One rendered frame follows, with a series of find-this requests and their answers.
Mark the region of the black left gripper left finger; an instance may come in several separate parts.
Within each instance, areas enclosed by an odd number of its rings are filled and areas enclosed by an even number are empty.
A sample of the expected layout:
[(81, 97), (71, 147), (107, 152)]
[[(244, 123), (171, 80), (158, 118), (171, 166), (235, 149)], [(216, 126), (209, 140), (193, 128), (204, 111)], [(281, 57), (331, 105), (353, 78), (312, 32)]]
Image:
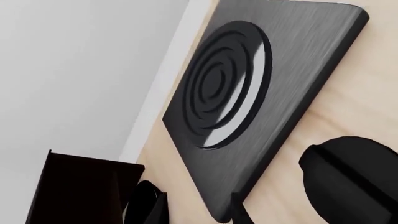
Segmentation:
[(169, 224), (167, 193), (148, 180), (139, 182), (128, 201), (123, 224)]

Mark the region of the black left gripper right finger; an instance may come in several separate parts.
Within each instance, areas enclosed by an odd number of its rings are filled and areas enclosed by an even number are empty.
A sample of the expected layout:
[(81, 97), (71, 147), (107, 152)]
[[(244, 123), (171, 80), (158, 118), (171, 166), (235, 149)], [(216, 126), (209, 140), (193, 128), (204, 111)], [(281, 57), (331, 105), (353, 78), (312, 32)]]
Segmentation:
[(246, 211), (238, 193), (231, 194), (231, 219), (233, 224), (255, 224)]

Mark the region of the dark brown wooden cabinet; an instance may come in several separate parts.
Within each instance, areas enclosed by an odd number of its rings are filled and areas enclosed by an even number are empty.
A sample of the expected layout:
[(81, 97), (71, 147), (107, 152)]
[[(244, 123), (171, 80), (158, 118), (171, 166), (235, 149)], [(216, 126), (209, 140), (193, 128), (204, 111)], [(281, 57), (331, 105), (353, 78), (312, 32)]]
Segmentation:
[(123, 224), (144, 169), (49, 152), (25, 224)]

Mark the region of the round black stove knob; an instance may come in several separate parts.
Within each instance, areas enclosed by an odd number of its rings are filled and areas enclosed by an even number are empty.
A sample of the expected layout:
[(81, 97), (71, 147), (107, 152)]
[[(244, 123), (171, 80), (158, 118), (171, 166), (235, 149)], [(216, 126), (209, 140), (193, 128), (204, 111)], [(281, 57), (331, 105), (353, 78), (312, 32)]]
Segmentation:
[(398, 224), (398, 153), (368, 138), (311, 145), (299, 166), (315, 211), (328, 224)]

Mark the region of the flat black stove plate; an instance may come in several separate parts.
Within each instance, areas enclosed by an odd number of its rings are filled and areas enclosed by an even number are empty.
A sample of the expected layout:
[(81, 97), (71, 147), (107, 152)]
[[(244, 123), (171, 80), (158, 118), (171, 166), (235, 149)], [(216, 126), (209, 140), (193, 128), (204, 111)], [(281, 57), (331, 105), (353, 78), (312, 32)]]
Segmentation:
[(219, 0), (164, 113), (211, 216), (230, 221), (369, 20), (358, 6)]

